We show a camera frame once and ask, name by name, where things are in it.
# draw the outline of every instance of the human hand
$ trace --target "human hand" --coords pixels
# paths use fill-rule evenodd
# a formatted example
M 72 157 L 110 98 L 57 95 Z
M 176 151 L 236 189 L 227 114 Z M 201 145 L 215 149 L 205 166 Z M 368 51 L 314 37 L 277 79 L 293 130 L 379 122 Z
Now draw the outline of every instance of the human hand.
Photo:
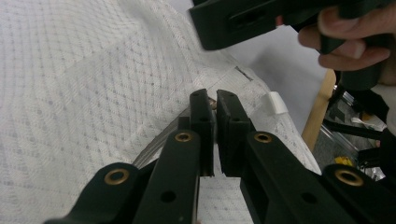
M 359 70 L 384 61 L 379 82 L 396 85 L 396 3 L 375 9 L 363 17 L 343 20 L 338 17 L 338 8 L 322 10 L 318 24 L 305 27 L 299 33 L 303 46 L 320 49 L 320 34 L 345 39 L 346 42 L 327 55 L 320 55 L 319 63 L 339 71 Z M 388 49 L 367 47 L 364 37 L 379 34 L 392 34 Z

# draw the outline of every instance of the yellow object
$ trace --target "yellow object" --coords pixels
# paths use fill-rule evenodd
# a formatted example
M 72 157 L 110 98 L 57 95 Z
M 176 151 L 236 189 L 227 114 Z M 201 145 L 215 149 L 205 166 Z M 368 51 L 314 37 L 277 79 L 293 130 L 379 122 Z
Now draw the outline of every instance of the yellow object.
M 337 157 L 334 160 L 335 160 L 335 163 L 337 163 L 337 164 L 353 166 L 352 161 L 348 157 Z

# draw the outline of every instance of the grid pattern fabric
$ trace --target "grid pattern fabric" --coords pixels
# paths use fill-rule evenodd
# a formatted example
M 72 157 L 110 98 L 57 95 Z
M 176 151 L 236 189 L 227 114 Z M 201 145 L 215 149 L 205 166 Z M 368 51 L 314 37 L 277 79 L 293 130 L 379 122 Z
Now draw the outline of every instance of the grid pattern fabric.
M 0 223 L 64 216 L 101 167 L 134 161 L 192 91 L 233 91 L 249 115 L 269 92 L 226 52 L 202 51 L 161 0 L 4 0 L 0 51 Z M 292 122 L 267 121 L 318 171 Z M 251 222 L 238 188 L 203 180 L 203 223 Z

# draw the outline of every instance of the screw hole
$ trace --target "screw hole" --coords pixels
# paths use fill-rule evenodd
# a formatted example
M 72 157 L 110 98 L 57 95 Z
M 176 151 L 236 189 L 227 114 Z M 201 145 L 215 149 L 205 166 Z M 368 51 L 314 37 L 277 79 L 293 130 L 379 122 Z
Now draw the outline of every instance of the screw hole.
M 345 184 L 353 187 L 360 187 L 364 183 L 363 179 L 360 176 L 349 170 L 336 170 L 335 176 L 341 182 L 344 182 Z
M 176 194 L 172 190 L 168 190 L 161 194 L 161 201 L 163 203 L 171 203 L 176 199 Z
M 301 194 L 301 197 L 303 198 L 303 200 L 306 203 L 317 203 L 318 202 L 317 197 L 315 197 L 315 195 L 313 195 L 311 193 L 307 193 L 307 192 L 303 193 L 303 194 Z
M 178 133 L 175 138 L 178 142 L 189 142 L 192 139 L 192 135 L 190 133 Z
M 105 183 L 108 185 L 119 185 L 129 177 L 129 172 L 125 169 L 115 169 L 108 172 L 105 176 Z
M 265 133 L 257 133 L 256 135 L 254 135 L 254 139 L 262 143 L 269 143 L 272 141 L 272 137 Z

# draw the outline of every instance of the white mesh fabric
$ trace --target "white mesh fabric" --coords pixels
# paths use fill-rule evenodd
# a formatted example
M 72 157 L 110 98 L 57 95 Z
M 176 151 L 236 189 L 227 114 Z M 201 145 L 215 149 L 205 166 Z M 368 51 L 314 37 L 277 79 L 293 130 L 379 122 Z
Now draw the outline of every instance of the white mesh fabric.
M 1 1 L 0 11 L 0 223 L 64 216 L 101 167 L 132 162 L 192 91 L 233 91 L 249 115 L 269 91 L 224 52 L 203 52 L 163 1 Z M 301 142 L 278 122 L 282 140 Z M 305 149 L 293 153 L 313 161 Z M 213 179 L 200 219 L 250 222 L 236 182 Z

